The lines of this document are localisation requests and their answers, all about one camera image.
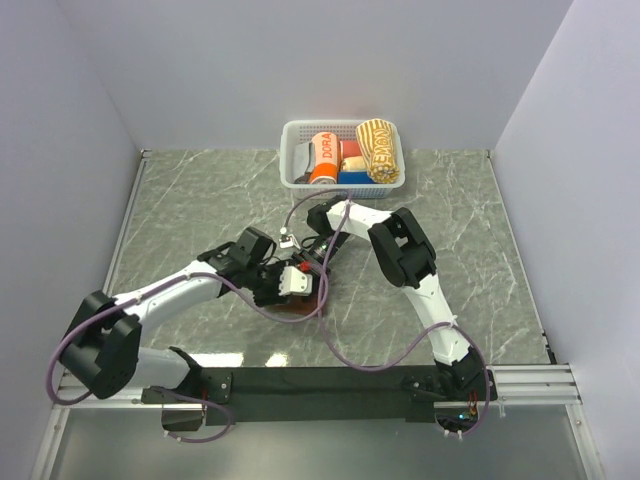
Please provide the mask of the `yellow striped Doraemon towel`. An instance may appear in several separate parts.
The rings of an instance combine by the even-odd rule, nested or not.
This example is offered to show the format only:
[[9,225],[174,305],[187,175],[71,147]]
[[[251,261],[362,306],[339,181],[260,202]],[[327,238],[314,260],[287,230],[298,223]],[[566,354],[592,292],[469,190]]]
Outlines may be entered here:
[[394,125],[383,119],[370,119],[356,127],[356,139],[369,178],[378,184],[391,184],[400,175]]

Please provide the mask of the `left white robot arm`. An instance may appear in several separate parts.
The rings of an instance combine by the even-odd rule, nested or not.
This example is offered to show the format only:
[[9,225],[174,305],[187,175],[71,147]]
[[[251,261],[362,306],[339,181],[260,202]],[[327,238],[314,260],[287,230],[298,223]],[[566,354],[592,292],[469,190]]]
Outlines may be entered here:
[[144,348],[142,340],[200,303],[262,286],[265,261],[274,251],[271,237],[248,227],[237,241],[146,287],[115,296],[96,291],[81,303],[54,359],[98,399],[128,385],[163,388],[180,402],[200,397],[206,382],[189,354],[176,347]]

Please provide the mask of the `brown towel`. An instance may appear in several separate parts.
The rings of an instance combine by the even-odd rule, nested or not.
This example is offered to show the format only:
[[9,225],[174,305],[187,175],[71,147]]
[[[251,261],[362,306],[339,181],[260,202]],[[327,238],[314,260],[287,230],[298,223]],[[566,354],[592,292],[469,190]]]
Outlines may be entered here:
[[283,304],[271,305],[266,310],[284,320],[301,320],[315,316],[314,311],[319,304],[319,297],[317,294],[309,296],[290,296]]

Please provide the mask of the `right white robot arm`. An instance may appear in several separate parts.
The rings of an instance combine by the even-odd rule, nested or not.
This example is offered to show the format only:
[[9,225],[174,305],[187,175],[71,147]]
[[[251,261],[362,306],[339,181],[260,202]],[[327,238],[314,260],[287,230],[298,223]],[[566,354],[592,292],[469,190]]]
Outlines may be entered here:
[[341,236],[370,243],[383,276],[404,293],[423,326],[402,359],[427,338],[447,399],[469,400],[477,393],[491,401],[492,379],[484,356],[458,325],[440,286],[435,249],[410,210],[378,210],[339,195],[312,207],[306,223],[330,239],[322,257],[325,262]]

